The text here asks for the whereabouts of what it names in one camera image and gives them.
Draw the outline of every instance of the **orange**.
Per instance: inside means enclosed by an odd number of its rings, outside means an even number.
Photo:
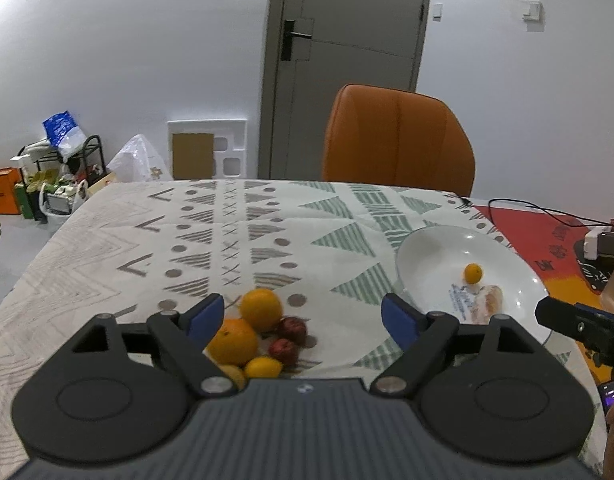
[[[469,285],[475,285],[482,280],[482,267],[479,264],[469,264],[465,267],[464,278]]]
[[[242,319],[247,321],[256,332],[273,330],[283,317],[283,305],[278,296],[268,288],[255,288],[242,297]]]
[[[256,357],[258,337],[244,319],[225,319],[207,351],[220,365],[244,365]]]
[[[276,379],[283,370],[282,362],[263,355],[254,357],[245,366],[245,375],[250,379]]]

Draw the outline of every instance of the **orange chair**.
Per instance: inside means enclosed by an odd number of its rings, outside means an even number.
[[[469,139],[442,101],[364,85],[338,92],[325,134],[323,180],[469,196],[474,172]]]

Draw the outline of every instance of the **door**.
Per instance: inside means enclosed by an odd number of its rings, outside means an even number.
[[[276,67],[271,178],[320,179],[327,119],[344,85],[414,88],[424,35],[424,3],[285,0],[281,59]]]

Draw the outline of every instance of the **white bag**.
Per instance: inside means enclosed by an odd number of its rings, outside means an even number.
[[[133,136],[108,164],[118,182],[151,182],[174,180],[165,161],[145,136]]]
[[[67,111],[51,116],[47,121],[43,121],[43,126],[47,139],[52,146],[58,149],[63,160],[75,155],[87,140],[79,125]]]

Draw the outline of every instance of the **screw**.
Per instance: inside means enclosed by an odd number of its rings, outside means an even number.
[[[208,394],[224,394],[231,390],[233,384],[227,377],[215,376],[205,379],[200,387]]]
[[[383,394],[397,394],[405,388],[407,383],[396,376],[385,376],[376,381],[376,389]]]

